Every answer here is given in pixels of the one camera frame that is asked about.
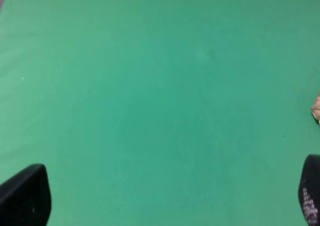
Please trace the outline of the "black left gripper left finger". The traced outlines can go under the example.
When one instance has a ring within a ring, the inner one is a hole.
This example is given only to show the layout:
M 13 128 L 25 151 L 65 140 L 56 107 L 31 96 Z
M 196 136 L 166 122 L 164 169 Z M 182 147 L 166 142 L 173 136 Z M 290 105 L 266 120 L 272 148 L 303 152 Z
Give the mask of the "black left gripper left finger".
M 31 164 L 0 185 L 1 225 L 48 224 L 52 195 L 44 164 Z

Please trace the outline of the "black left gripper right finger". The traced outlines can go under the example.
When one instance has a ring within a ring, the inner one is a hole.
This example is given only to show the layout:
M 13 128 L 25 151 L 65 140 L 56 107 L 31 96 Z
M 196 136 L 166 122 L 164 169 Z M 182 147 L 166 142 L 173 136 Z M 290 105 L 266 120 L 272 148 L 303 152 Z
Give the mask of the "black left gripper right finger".
M 306 157 L 298 187 L 298 200 L 308 225 L 320 224 L 320 155 Z

